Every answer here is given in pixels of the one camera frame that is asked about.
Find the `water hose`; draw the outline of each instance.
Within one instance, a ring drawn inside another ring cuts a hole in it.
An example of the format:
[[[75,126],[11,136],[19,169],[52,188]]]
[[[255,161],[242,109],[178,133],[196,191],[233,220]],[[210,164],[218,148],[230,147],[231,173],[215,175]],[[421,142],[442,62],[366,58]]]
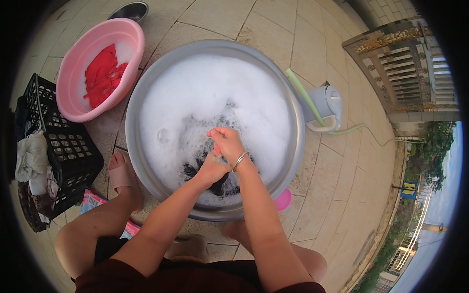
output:
[[[319,115],[319,112],[318,110],[316,109],[316,106],[314,106],[314,103],[313,101],[311,100],[310,96],[308,95],[308,93],[306,92],[306,90],[304,89],[304,87],[301,85],[300,81],[298,80],[298,78],[296,78],[295,74],[293,73],[293,71],[291,71],[291,69],[287,69],[285,71],[285,73],[287,74],[287,77],[290,79],[290,81],[295,85],[295,87],[298,89],[298,91],[301,93],[301,95],[303,96],[304,100],[306,101],[306,103],[308,104],[308,106],[310,106],[311,108],[311,111],[313,112],[314,116],[316,117],[316,119],[318,120],[319,124],[321,125],[321,127],[326,127],[325,125],[325,122],[324,120],[322,119],[322,117]],[[411,141],[408,141],[408,140],[403,140],[403,139],[390,139],[388,140],[387,142],[385,142],[384,144],[381,144],[379,142],[379,140],[376,138],[375,134],[373,133],[373,131],[371,130],[371,128],[366,125],[366,124],[358,124],[358,125],[355,125],[353,127],[350,127],[349,129],[345,129],[345,130],[340,130],[340,131],[333,131],[333,132],[329,132],[329,134],[331,135],[342,135],[342,134],[346,134],[352,130],[355,130],[357,128],[360,128],[360,127],[366,127],[368,128],[368,130],[371,132],[371,135],[373,136],[373,138],[376,140],[376,142],[384,147],[388,142],[390,141],[397,141],[397,142],[406,142],[406,143],[423,143],[423,142],[411,142]]]
[[[341,134],[346,134],[347,132],[350,132],[354,129],[357,129],[357,128],[360,128],[360,127],[366,127],[368,128],[368,130],[371,132],[371,135],[373,136],[373,138],[375,139],[375,141],[382,147],[384,147],[385,145],[387,145],[388,142],[390,141],[396,141],[396,142],[405,142],[405,143],[423,143],[423,142],[411,142],[411,141],[408,141],[408,140],[403,140],[403,139],[390,139],[388,140],[387,142],[385,142],[384,144],[381,144],[379,142],[379,140],[376,138],[375,134],[373,133],[373,131],[371,130],[371,128],[366,125],[366,124],[358,124],[358,125],[355,125],[353,127],[350,127],[349,129],[345,129],[345,130],[340,130],[340,131],[333,131],[333,132],[329,132],[329,134],[332,134],[332,135],[341,135]]]
[[[308,106],[310,106],[311,108],[311,111],[313,111],[313,114],[314,116],[316,117],[316,119],[318,120],[319,124],[321,125],[321,127],[325,127],[325,122],[324,120],[322,119],[322,117],[319,115],[319,112],[318,110],[316,109],[316,106],[314,106],[313,104],[313,101],[311,101],[311,98],[310,96],[308,95],[308,93],[306,92],[306,90],[304,89],[304,87],[301,85],[300,81],[298,80],[298,78],[296,78],[295,74],[293,73],[293,71],[291,71],[291,69],[287,69],[286,70],[286,74],[287,76],[290,78],[290,80],[293,82],[293,84],[295,85],[295,87],[298,89],[298,91],[300,92],[300,94],[303,96],[303,98],[305,99],[306,103],[308,103]]]

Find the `sign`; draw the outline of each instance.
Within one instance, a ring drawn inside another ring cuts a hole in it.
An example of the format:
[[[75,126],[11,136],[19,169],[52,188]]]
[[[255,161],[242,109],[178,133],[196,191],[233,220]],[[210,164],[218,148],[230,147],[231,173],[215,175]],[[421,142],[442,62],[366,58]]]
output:
[[[417,199],[417,182],[404,182],[401,188],[401,197],[412,200]]]

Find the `pink plastic basin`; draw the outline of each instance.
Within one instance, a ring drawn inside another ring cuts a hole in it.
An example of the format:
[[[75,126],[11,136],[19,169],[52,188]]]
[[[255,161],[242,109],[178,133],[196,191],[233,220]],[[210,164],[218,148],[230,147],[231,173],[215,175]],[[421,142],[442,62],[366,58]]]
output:
[[[79,86],[83,86],[81,83],[84,82],[84,72],[101,50],[116,42],[127,43],[135,53],[114,92],[95,109],[86,109],[83,97],[79,95]],[[56,98],[61,114],[70,121],[85,122],[116,106],[135,81],[144,47],[145,37],[142,28],[127,18],[107,20],[86,32],[70,48],[60,66]]]

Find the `pink slipper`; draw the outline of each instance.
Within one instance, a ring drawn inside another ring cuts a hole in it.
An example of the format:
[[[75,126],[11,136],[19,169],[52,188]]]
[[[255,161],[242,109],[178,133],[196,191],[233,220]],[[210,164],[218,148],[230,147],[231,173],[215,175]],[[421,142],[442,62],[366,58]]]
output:
[[[114,191],[117,192],[117,188],[121,186],[130,186],[135,190],[138,190],[135,171],[132,167],[130,157],[126,152],[120,151],[120,153],[124,156],[125,163],[117,168],[108,170]]]

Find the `stainless steel bowl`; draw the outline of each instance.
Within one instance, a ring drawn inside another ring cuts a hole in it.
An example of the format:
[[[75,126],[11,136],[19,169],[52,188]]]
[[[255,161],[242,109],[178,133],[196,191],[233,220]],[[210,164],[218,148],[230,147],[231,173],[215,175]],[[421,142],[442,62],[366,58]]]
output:
[[[148,13],[148,4],[145,2],[131,2],[117,8],[107,18],[128,18],[142,26],[143,20]]]
[[[182,45],[159,58],[139,80],[130,98],[125,121],[127,147],[137,176],[159,201],[162,202],[171,195],[172,192],[161,183],[161,180],[154,174],[145,159],[140,143],[138,117],[142,101],[147,96],[147,91],[155,79],[174,63],[198,53],[218,54],[250,62],[270,75],[283,91],[292,124],[291,140],[280,174],[266,186],[272,199],[277,198],[287,188],[301,162],[305,136],[303,112],[296,99],[293,86],[282,71],[258,50],[233,41],[203,40]],[[243,216],[241,203],[224,207],[196,204],[189,215],[190,218],[205,221],[230,221],[240,219]]]

